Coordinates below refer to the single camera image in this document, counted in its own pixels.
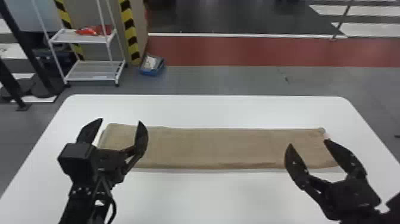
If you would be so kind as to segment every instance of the white shelf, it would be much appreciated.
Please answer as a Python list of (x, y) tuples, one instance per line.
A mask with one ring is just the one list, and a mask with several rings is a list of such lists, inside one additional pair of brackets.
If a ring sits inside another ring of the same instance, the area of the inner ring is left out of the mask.
[(71, 29), (61, 29), (59, 30), (51, 39), (52, 43), (105, 43), (110, 44), (112, 39), (117, 32), (115, 29), (112, 30), (110, 35), (107, 35), (107, 41), (104, 36), (89, 36), (89, 35), (79, 35), (75, 33), (76, 30)]
[(68, 72), (67, 81), (109, 80), (118, 83), (125, 61), (77, 61)]

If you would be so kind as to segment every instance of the robotic arm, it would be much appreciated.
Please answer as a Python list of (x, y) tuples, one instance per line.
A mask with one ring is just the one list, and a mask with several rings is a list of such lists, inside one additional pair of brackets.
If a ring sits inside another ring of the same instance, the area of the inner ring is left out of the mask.
[(60, 224), (104, 224), (112, 206), (107, 222), (111, 224), (117, 213), (111, 190), (124, 180), (147, 149), (148, 132), (142, 122), (131, 147), (120, 151), (95, 147), (92, 142), (101, 123), (102, 119), (97, 119), (83, 127), (76, 142), (67, 144), (58, 156), (62, 170), (73, 183)]
[[(69, 199), (60, 224), (105, 224), (112, 206), (114, 220), (117, 206), (112, 188), (124, 181), (125, 175), (143, 157), (148, 144), (148, 131), (139, 122), (135, 144), (124, 150), (99, 149), (92, 145), (102, 119), (97, 119), (80, 131), (76, 142), (67, 144), (58, 157), (65, 174), (72, 180)], [(321, 207), (325, 216), (341, 224), (397, 224), (400, 223), (400, 193), (386, 205), (389, 212), (376, 207), (379, 196), (368, 184), (367, 171), (356, 156), (345, 147), (331, 141), (325, 146), (347, 173), (345, 180), (331, 183), (310, 174), (293, 145), (285, 154), (285, 167), (296, 185)]]
[(400, 223), (400, 193), (386, 203), (389, 212), (379, 212), (375, 207), (381, 200), (368, 184), (367, 171), (361, 162), (350, 150), (330, 139), (324, 144), (347, 173), (345, 180), (331, 183), (311, 175), (292, 144), (286, 149), (285, 167), (296, 185), (318, 203), (325, 216), (341, 224)]

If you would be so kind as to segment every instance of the shelf rack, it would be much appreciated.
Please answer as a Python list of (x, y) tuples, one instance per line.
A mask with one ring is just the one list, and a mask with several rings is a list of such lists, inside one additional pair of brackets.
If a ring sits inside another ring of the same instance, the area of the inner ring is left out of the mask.
[[(40, 25), (43, 28), (43, 31), (45, 32), (45, 36), (48, 40), (50, 50), (52, 52), (52, 55), (54, 57), (55, 63), (57, 65), (57, 68), (64, 80), (65, 85), (69, 85), (68, 81), (114, 81), (115, 86), (119, 86), (119, 79), (121, 76), (121, 72), (124, 69), (126, 65), (126, 59), (125, 55), (122, 49), (121, 45), (121, 39), (118, 35), (115, 25), (115, 20), (114, 17), (112, 16), (111, 12), (111, 7), (110, 3), (108, 0), (104, 0), (107, 4), (108, 8), (108, 13), (110, 14), (111, 22), (112, 22), (112, 27), (114, 28), (111, 32), (110, 35), (99, 35), (99, 36), (85, 36), (85, 35), (78, 35), (73, 29), (66, 29), (60, 19), (60, 25), (61, 29), (50, 39), (47, 35), (42, 17), (40, 15), (39, 9), (36, 5), (36, 0), (32, 0), (34, 9), (36, 11), (37, 17), (39, 18)], [(97, 3), (97, 8), (99, 11), (99, 17), (101, 21), (101, 26), (103, 29), (103, 33), (106, 33), (106, 28), (105, 28), (105, 23), (104, 23), (104, 17), (102, 13), (102, 8), (100, 5), (100, 1), (96, 0)], [(122, 55), (123, 60), (122, 61), (114, 61), (113, 56), (111, 55), (111, 41), (115, 38), (115, 36), (118, 39), (118, 45), (120, 47), (120, 52)], [(69, 43), (72, 49), (72, 44), (73, 43), (79, 43), (79, 44), (105, 44), (107, 47), (107, 54), (108, 54), (108, 61), (91, 61), (91, 60), (80, 60), (78, 55), (75, 53), (75, 56), (77, 58), (76, 63), (74, 66), (70, 69), (70, 71), (67, 73), (67, 75), (64, 74), (60, 62), (58, 61), (58, 58), (55, 54), (54, 51), (54, 46), (53, 44), (55, 43)]]

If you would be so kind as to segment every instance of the red floor stripe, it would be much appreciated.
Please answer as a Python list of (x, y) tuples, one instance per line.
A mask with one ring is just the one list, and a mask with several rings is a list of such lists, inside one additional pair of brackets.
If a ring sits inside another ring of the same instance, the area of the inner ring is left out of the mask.
[(400, 39), (149, 37), (169, 66), (400, 67)]

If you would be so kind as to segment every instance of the hazard stripe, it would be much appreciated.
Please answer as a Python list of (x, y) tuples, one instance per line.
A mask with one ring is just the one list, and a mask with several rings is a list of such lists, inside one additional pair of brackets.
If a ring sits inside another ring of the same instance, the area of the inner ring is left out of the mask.
[(125, 38), (128, 44), (128, 53), (130, 55), (130, 61), (133, 65), (140, 65), (140, 51), (138, 45), (138, 39), (136, 35), (135, 21), (133, 20), (132, 8), (130, 6), (130, 0), (118, 0), (120, 3), (120, 11), (122, 23), (125, 29)]
[[(54, 3), (64, 27), (67, 29), (72, 29), (73, 27), (72, 27), (71, 17), (70, 15), (68, 15), (67, 10), (65, 10), (64, 0), (54, 0)], [(78, 58), (80, 60), (85, 59), (83, 56), (82, 47), (79, 44), (77, 43), (72, 44), (72, 50), (78, 55)]]

